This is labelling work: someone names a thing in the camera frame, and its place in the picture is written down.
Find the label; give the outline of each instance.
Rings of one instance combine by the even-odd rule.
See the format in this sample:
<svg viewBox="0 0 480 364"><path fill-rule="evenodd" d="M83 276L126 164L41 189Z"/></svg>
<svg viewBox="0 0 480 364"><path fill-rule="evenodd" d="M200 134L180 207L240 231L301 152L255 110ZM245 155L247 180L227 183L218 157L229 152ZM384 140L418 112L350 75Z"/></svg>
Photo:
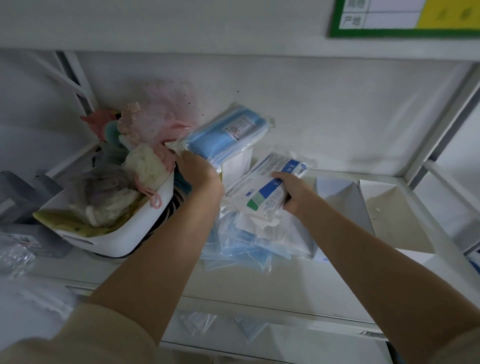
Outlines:
<svg viewBox="0 0 480 364"><path fill-rule="evenodd" d="M41 248L42 245L33 235L22 235L22 234L9 234L2 233L3 235L16 240L19 244L23 245L25 248Z"/></svg>
<svg viewBox="0 0 480 364"><path fill-rule="evenodd" d="M250 133L256 128L256 125L246 116L240 116L223 128L223 130L234 140L240 140L244 135Z"/></svg>

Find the white wall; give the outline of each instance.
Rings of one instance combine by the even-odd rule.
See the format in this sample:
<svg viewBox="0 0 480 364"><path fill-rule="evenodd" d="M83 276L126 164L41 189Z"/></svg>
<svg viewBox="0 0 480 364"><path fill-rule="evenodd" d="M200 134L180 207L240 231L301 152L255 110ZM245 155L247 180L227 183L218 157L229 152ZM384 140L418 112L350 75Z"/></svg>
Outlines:
<svg viewBox="0 0 480 364"><path fill-rule="evenodd" d="M401 174L468 63L79 53L103 107L144 99L140 83L191 81L203 121L232 102L274 117L263 140L324 170ZM266 148L257 148L257 156Z"/></svg>
<svg viewBox="0 0 480 364"><path fill-rule="evenodd" d="M437 160L480 199L480 105ZM428 173L415 192L461 250L480 240L480 221Z"/></svg>
<svg viewBox="0 0 480 364"><path fill-rule="evenodd" d="M69 94L19 51L0 51L0 170L29 181L89 141Z"/></svg>

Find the pink string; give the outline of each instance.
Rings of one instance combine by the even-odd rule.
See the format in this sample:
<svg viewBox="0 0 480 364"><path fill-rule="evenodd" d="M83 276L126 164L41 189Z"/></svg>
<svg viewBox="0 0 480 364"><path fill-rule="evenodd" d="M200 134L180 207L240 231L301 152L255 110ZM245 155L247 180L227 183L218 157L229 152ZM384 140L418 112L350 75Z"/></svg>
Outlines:
<svg viewBox="0 0 480 364"><path fill-rule="evenodd" d="M157 191L154 191L151 188L145 187L143 184L141 184L137 175L135 175L135 185L137 186L139 192L150 198L151 207L154 209L159 209L162 207L162 197L160 197Z"/></svg>

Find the yellow sign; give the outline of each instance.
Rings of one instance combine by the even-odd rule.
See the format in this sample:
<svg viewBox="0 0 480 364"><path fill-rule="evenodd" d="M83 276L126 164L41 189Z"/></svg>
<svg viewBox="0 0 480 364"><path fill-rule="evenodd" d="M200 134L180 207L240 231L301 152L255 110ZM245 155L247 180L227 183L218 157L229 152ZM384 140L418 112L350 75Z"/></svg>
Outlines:
<svg viewBox="0 0 480 364"><path fill-rule="evenodd" d="M480 0L427 0L416 29L480 29Z"/></svg>

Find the white storage basket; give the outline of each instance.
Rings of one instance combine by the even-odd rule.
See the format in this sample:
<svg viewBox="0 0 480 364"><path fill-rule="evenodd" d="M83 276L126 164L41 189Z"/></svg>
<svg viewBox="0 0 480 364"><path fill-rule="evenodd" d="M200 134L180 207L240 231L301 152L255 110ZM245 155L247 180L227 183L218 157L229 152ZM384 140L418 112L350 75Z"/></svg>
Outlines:
<svg viewBox="0 0 480 364"><path fill-rule="evenodd" d="M160 217L173 196L173 173L158 190L162 198L162 207L155 209L147 202L121 228L110 234L86 238L73 232L54 230L70 244L93 253L118 258L130 253L148 233L155 221ZM68 198L65 191L60 192L40 210L46 208L68 209Z"/></svg>

